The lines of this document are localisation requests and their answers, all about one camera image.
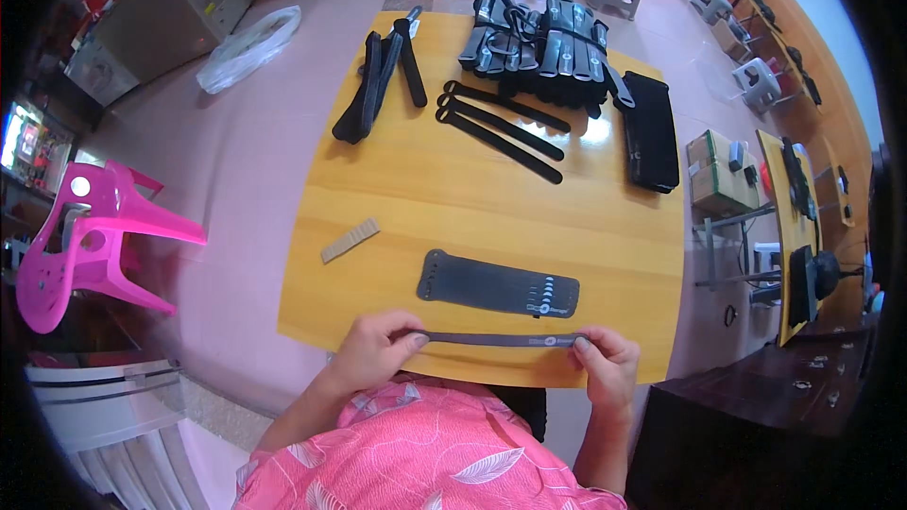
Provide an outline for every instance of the stack of black straps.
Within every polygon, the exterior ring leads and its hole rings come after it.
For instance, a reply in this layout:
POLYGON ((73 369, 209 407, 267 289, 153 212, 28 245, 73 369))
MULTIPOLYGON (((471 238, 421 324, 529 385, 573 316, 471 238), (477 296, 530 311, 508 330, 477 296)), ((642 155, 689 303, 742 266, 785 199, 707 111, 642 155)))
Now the stack of black straps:
POLYGON ((519 92, 591 117, 608 93, 621 110, 635 101, 608 64, 608 27, 574 0, 547 0, 545 12, 512 0, 476 0, 474 25, 459 56, 463 69, 500 82, 502 96, 519 92))

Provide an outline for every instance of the plastic bag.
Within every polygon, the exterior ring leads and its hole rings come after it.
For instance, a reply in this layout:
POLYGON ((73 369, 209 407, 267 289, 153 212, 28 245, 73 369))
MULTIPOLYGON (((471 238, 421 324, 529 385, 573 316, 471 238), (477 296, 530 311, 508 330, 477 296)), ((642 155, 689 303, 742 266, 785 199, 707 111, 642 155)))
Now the plastic bag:
POLYGON ((299 6, 281 8, 239 34, 231 34, 196 74, 198 85, 214 95, 273 60, 293 39, 301 19, 299 6))

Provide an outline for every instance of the strap with printed logo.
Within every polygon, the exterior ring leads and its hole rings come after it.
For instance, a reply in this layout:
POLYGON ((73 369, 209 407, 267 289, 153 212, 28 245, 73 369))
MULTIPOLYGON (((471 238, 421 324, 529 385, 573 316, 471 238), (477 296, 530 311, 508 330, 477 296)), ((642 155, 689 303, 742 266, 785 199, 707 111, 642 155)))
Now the strap with printed logo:
POLYGON ((580 282, 448 255, 436 248, 425 255, 416 292, 426 301, 448 301, 535 317, 568 318, 580 300, 580 282))

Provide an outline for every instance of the beige velcro piece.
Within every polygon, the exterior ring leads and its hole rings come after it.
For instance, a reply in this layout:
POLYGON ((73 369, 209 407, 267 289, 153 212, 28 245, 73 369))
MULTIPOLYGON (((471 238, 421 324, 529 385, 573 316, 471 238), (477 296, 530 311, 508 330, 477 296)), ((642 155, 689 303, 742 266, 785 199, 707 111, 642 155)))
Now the beige velcro piece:
POLYGON ((343 255, 349 249, 365 241, 368 237, 374 236, 381 232, 378 228, 377 221, 369 217, 365 222, 358 225, 355 229, 347 232, 323 251, 321 251, 321 260, 327 264, 339 255, 343 255))

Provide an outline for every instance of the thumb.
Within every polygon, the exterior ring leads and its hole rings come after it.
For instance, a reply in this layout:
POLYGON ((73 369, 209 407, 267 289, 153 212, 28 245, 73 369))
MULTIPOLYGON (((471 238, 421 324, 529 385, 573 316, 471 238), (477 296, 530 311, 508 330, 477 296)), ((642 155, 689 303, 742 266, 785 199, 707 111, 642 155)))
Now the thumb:
POLYGON ((420 333, 419 331, 413 331, 394 341, 389 352, 391 356, 402 365, 415 353, 419 352, 419 349, 424 347, 425 344, 428 343, 428 340, 428 335, 420 333))
POLYGON ((590 374, 598 374, 608 363, 598 347, 589 342, 585 337, 577 337, 573 341, 573 351, 576 358, 590 374))

